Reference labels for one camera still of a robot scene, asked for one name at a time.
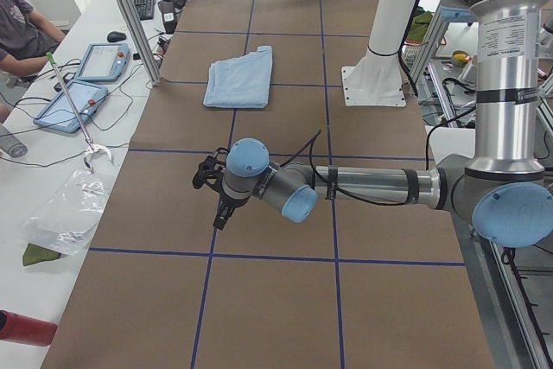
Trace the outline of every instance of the blue cloth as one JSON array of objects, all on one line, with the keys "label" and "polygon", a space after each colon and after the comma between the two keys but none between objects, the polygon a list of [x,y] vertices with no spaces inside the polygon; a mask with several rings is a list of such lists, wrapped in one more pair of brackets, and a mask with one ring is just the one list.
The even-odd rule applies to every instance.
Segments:
[{"label": "blue cloth", "polygon": [[270,46],[209,67],[204,105],[220,108],[264,108],[269,103],[273,50]]}]

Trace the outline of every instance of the red cylinder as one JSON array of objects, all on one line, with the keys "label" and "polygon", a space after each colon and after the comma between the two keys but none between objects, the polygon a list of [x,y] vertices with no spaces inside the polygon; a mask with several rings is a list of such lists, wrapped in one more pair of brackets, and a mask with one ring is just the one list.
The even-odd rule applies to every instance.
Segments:
[{"label": "red cylinder", "polygon": [[0,340],[33,346],[52,343],[58,325],[0,310]]}]

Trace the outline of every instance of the black mouse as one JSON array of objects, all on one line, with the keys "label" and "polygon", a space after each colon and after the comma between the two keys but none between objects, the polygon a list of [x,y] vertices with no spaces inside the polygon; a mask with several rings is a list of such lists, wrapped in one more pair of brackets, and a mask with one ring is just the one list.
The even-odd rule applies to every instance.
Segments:
[{"label": "black mouse", "polygon": [[124,34],[123,32],[117,32],[114,30],[113,32],[110,32],[109,34],[107,34],[108,42],[119,42],[119,41],[124,41],[125,39],[127,39],[127,35]]}]

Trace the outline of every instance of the clear plastic bag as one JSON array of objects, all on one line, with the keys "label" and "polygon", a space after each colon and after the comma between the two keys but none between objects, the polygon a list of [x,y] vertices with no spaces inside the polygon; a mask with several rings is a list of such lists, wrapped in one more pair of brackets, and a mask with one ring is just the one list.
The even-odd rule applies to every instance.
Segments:
[{"label": "clear plastic bag", "polygon": [[27,242],[75,255],[92,240],[115,178],[75,170],[54,197],[25,221]]}]

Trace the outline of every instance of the tablet device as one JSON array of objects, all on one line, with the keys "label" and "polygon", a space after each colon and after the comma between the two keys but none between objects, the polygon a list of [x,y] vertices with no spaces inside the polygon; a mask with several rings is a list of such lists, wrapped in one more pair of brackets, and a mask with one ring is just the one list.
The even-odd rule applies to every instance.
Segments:
[{"label": "tablet device", "polygon": [[[83,121],[86,123],[96,112],[107,96],[107,88],[90,84],[81,80],[72,80],[67,84],[67,90],[77,106]],[[64,92],[58,94],[33,119],[33,123],[66,133],[74,133],[79,129],[79,121],[75,117],[71,105]]]},{"label": "tablet device", "polygon": [[129,45],[126,43],[91,43],[85,52],[76,80],[87,82],[112,82],[121,76],[129,61]]}]

